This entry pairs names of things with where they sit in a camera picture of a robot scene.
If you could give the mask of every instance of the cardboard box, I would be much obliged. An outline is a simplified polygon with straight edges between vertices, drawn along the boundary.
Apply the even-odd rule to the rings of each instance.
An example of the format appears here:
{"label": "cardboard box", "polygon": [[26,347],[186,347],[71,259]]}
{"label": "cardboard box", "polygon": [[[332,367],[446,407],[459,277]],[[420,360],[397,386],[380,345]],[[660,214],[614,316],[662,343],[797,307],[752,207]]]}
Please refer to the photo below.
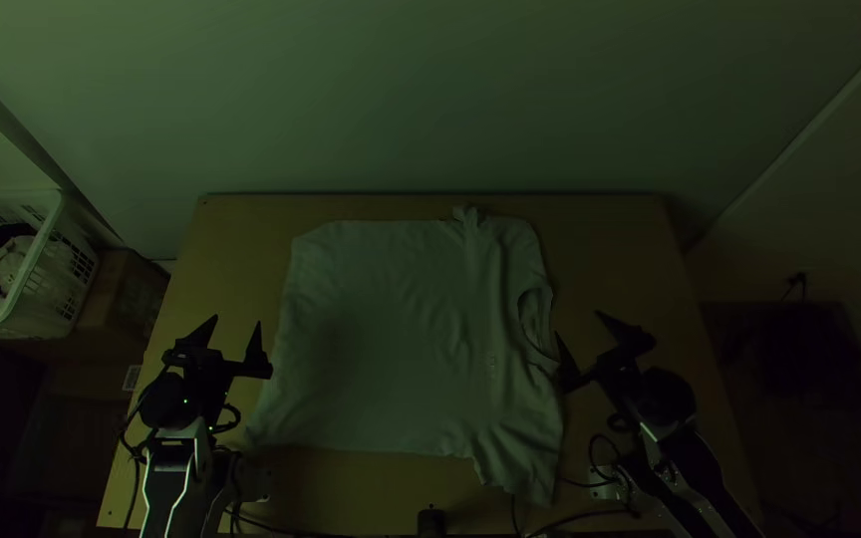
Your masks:
{"label": "cardboard box", "polygon": [[100,253],[101,265],[79,320],[63,339],[0,341],[0,346],[53,366],[139,365],[168,278],[131,250]]}

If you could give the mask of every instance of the wooden table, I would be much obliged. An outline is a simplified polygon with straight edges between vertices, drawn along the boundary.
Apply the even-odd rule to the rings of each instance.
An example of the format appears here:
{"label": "wooden table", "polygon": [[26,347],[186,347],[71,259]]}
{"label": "wooden table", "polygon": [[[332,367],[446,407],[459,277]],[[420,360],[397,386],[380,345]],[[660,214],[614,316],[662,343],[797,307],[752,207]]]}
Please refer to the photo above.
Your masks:
{"label": "wooden table", "polygon": [[[161,313],[144,355],[139,387],[160,368],[162,352],[214,313],[211,340],[228,360],[240,360],[256,321],[270,352],[278,323],[281,288],[291,240],[332,220],[449,218],[455,205],[473,204],[526,219],[536,230],[554,291],[552,327],[581,368],[614,342],[593,315],[607,312],[656,336],[657,349],[642,365],[673,370],[692,385],[699,425],[713,446],[730,490],[758,519],[754,488],[720,375],[661,200],[652,196],[310,196],[228,195],[199,200]],[[228,401],[245,416],[261,382],[236,380]],[[561,472],[585,477],[586,447],[606,431],[613,409],[597,386],[567,397]],[[240,444],[243,427],[221,434]],[[146,429],[139,420],[129,439]],[[619,435],[611,434],[626,445]],[[271,502],[245,504],[243,514],[278,527],[350,535],[414,534],[419,510],[430,503],[447,512],[448,532],[510,533],[509,495],[479,485],[470,460],[411,454],[377,454],[282,447],[261,457],[274,471]],[[100,526],[121,526],[132,493],[134,469],[119,449],[99,517]],[[551,508],[517,503],[524,532],[550,521],[612,507],[588,490],[559,484]],[[139,495],[131,526],[144,519]],[[626,515],[594,517],[574,530],[662,528],[662,520]],[[221,529],[227,528],[227,521]]]}

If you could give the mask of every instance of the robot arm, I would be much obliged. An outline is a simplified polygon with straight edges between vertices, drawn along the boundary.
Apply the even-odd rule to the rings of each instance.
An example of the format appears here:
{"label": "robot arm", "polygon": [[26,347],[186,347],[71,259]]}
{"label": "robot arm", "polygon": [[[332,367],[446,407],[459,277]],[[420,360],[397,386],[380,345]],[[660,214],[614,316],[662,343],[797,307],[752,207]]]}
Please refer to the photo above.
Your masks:
{"label": "robot arm", "polygon": [[611,429],[634,436],[634,449],[617,464],[637,489],[657,499],[680,536],[761,538],[762,533],[726,490],[710,447],[697,433],[696,398],[682,378],[658,368],[644,372],[637,358],[656,346],[640,327],[602,312],[597,316],[617,340],[596,366],[579,373],[557,336],[564,394],[596,382],[616,408]]}

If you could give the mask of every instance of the laundry basket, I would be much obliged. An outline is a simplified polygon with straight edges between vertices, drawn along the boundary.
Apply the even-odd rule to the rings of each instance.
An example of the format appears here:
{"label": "laundry basket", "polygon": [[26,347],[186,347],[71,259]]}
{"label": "laundry basket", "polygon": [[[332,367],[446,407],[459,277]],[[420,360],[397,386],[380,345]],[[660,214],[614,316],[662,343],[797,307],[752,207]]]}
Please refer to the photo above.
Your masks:
{"label": "laundry basket", "polygon": [[0,339],[62,338],[72,330],[98,267],[58,190],[0,193],[0,226],[38,230],[0,309]]}

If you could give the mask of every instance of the cable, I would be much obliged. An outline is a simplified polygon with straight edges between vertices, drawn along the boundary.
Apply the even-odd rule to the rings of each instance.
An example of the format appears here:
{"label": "cable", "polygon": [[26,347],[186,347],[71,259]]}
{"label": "cable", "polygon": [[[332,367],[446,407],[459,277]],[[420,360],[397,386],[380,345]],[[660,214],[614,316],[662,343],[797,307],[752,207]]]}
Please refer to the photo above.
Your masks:
{"label": "cable", "polygon": [[122,530],[129,530],[129,522],[132,521],[132,512],[135,510],[135,499],[139,496],[139,481],[142,479],[142,467],[136,458],[132,458],[135,463],[135,484],[132,486],[132,501],[129,503],[129,511],[125,513],[125,523],[122,524]]}
{"label": "cable", "polygon": [[572,515],[570,517],[565,517],[563,519],[554,521],[552,523],[548,523],[548,524],[540,527],[539,529],[531,532],[530,534],[528,534],[526,536],[526,538],[533,538],[534,536],[539,536],[539,535],[544,534],[545,532],[547,532],[551,529],[559,527],[560,525],[566,525],[567,523],[572,523],[573,521],[577,521],[578,519],[584,519],[587,517],[595,517],[595,516],[614,515],[614,514],[627,514],[627,513],[630,513],[630,511],[627,510],[626,508],[618,508],[618,509],[612,509],[612,510],[597,510],[595,512],[583,512],[583,513],[580,513],[577,515]]}
{"label": "cable", "polygon": [[513,525],[513,535],[523,538],[520,534],[520,527],[517,526],[517,496],[510,494],[510,523]]}
{"label": "cable", "polygon": [[583,487],[583,488],[587,488],[587,489],[594,488],[594,487],[602,487],[602,486],[605,486],[608,484],[612,484],[614,482],[614,480],[604,480],[602,482],[587,483],[587,482],[578,482],[576,480],[571,480],[570,478],[567,478],[566,476],[560,476],[559,478],[560,478],[561,482],[566,482],[572,486]]}
{"label": "cable", "polygon": [[234,418],[229,420],[227,423],[219,424],[214,427],[212,433],[223,433],[225,431],[229,431],[234,429],[235,426],[241,423],[241,411],[238,410],[237,407],[230,403],[226,403],[221,406],[222,409],[228,409],[234,415]]}
{"label": "cable", "polygon": [[227,508],[224,509],[224,513],[230,515],[231,517],[233,517],[235,519],[240,519],[241,521],[244,521],[248,525],[253,525],[253,526],[255,526],[261,530],[266,530],[272,534],[276,533],[276,532],[280,532],[281,534],[290,534],[291,536],[334,536],[333,534],[321,534],[321,533],[317,533],[317,532],[307,532],[307,531],[300,531],[300,530],[294,530],[294,529],[279,529],[277,527],[272,527],[270,525],[266,525],[266,524],[261,523],[259,521],[255,521],[254,519],[251,519],[249,517],[245,517],[245,516],[241,515],[240,511],[238,513],[234,513],[233,511],[228,510]]}
{"label": "cable", "polygon": [[805,302],[806,301],[806,292],[807,292],[806,288],[808,287],[807,286],[808,280],[809,279],[808,279],[806,273],[802,273],[802,272],[796,273],[796,274],[792,275],[791,277],[787,278],[786,284],[789,287],[786,288],[786,293],[782,294],[782,297],[779,298],[779,302],[785,301],[786,297],[789,297],[789,294],[792,292],[792,290],[796,289],[797,284],[802,285],[802,293],[799,296],[799,302],[801,302],[801,303]]}
{"label": "cable", "polygon": [[590,468],[593,469],[593,472],[602,476],[604,480],[608,480],[610,483],[616,482],[616,476],[607,476],[606,474],[600,472],[600,467],[597,466],[597,462],[593,457],[593,447],[596,445],[597,441],[604,440],[610,445],[610,448],[613,449],[613,453],[616,454],[614,459],[614,463],[620,460],[621,453],[620,449],[617,448],[617,443],[613,442],[610,437],[604,435],[603,433],[594,433],[592,437],[590,437],[590,442],[587,445],[587,457],[590,458]]}
{"label": "cable", "polygon": [[119,429],[119,443],[125,448],[125,450],[129,453],[129,458],[135,463],[135,483],[132,484],[132,500],[129,502],[129,510],[125,514],[125,522],[122,523],[122,530],[129,530],[129,522],[132,521],[132,512],[135,511],[135,500],[139,496],[139,482],[142,481],[142,463],[146,463],[144,456],[142,455],[142,451],[144,450],[144,446],[148,444],[148,442],[154,437],[154,435],[158,432],[158,428],[153,428],[148,435],[144,438],[142,442],[137,444],[136,446],[131,446],[128,441],[125,440],[125,433],[128,431],[129,426],[132,424],[132,420],[135,419],[135,415],[138,414],[139,409],[142,408],[142,403],[144,402],[145,397],[148,395],[148,387],[157,381],[161,376],[164,375],[168,370],[168,365],[164,365],[161,367],[161,371],[158,372],[158,375],[154,377],[154,380],[151,381],[142,390],[142,393],[139,395],[139,399],[135,402],[135,406],[129,411],[129,414],[125,418],[125,423],[122,424],[122,427]]}

